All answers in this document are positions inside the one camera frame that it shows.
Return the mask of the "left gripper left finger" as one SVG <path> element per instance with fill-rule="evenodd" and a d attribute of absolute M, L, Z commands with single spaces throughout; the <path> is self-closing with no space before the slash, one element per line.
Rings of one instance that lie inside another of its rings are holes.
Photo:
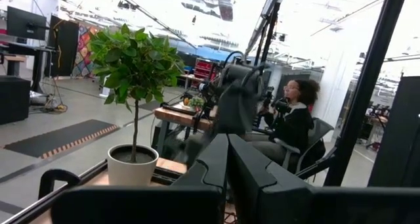
<path fill-rule="evenodd" d="M 54 201 L 53 223 L 223 223 L 228 137 L 217 135 L 170 186 L 82 186 Z"/>

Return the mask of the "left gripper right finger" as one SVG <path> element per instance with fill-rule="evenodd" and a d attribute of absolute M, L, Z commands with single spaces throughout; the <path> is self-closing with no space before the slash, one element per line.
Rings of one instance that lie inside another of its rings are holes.
<path fill-rule="evenodd" d="M 228 176 L 238 223 L 418 223 L 419 189 L 314 187 L 237 135 Z"/>

